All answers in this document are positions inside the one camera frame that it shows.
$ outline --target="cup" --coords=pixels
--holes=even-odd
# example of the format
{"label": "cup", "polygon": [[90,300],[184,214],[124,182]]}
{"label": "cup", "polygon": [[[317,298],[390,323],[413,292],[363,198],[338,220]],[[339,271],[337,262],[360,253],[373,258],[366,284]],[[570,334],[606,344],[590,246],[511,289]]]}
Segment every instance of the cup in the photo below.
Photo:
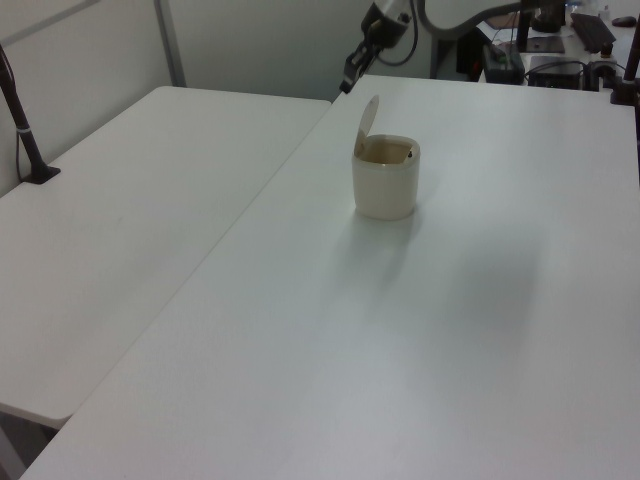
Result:
{"label": "cup", "polygon": [[416,204],[420,146],[407,137],[371,135],[380,103],[376,95],[362,115],[351,160],[356,210],[379,220],[409,216]]}

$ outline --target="white wall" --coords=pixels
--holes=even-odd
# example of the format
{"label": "white wall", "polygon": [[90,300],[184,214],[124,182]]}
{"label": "white wall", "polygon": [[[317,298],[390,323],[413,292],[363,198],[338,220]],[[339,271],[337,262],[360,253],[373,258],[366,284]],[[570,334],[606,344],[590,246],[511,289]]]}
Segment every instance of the white wall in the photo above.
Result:
{"label": "white wall", "polygon": [[[347,55],[362,41],[360,22],[372,0],[172,0],[189,87],[334,100]],[[371,73],[429,76],[430,38],[400,68]],[[412,32],[385,57],[410,50]]]}
{"label": "white wall", "polygon": [[[46,162],[170,84],[151,0],[101,0],[5,51]],[[14,149],[15,126],[0,97],[0,196],[17,184]]]}

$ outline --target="desk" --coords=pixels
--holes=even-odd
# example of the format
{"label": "desk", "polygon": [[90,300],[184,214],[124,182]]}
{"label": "desk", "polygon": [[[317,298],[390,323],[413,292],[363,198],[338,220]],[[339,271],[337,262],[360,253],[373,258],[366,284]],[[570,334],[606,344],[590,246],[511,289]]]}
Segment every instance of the desk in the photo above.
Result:
{"label": "desk", "polygon": [[[374,94],[424,155],[403,221],[354,213]],[[633,478],[640,193],[606,102],[365,76],[24,480]]]}
{"label": "desk", "polygon": [[0,199],[0,411],[60,428],[328,105],[160,88]]}

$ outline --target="metal stand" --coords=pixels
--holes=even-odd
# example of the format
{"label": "metal stand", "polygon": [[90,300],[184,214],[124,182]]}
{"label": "metal stand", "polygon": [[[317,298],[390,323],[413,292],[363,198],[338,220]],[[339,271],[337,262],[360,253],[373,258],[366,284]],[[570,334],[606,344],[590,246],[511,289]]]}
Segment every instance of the metal stand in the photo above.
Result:
{"label": "metal stand", "polygon": [[60,169],[49,167],[42,160],[40,150],[38,150],[38,145],[36,144],[33,133],[31,132],[31,126],[27,121],[27,116],[25,115],[20,99],[18,98],[13,73],[11,72],[11,67],[9,66],[7,56],[2,49],[2,45],[0,45],[0,88],[2,88],[2,93],[4,94],[4,98],[7,101],[9,110],[11,111],[13,121],[16,124],[16,130],[18,135],[20,135],[24,149],[26,150],[27,155],[29,156],[29,161],[31,162],[31,174],[28,175],[24,181],[28,183],[35,183],[36,185],[42,185],[59,174]]}
{"label": "metal stand", "polygon": [[636,92],[636,74],[640,63],[640,16],[636,24],[636,33],[633,36],[631,51],[624,77],[616,78],[616,85],[611,92],[611,103],[614,105],[638,106],[638,93]]}

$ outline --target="open lid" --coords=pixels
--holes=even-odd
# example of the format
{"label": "open lid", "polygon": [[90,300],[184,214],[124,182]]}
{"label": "open lid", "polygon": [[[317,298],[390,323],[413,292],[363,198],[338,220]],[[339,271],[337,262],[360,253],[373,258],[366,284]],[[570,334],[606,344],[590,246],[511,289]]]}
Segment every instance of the open lid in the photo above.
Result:
{"label": "open lid", "polygon": [[376,95],[367,104],[362,114],[362,120],[360,120],[360,126],[358,127],[358,136],[356,137],[356,145],[353,149],[353,154],[359,157],[364,150],[364,141],[369,136],[369,131],[373,122],[376,119],[376,113],[378,113],[378,105],[380,104],[380,97]]}

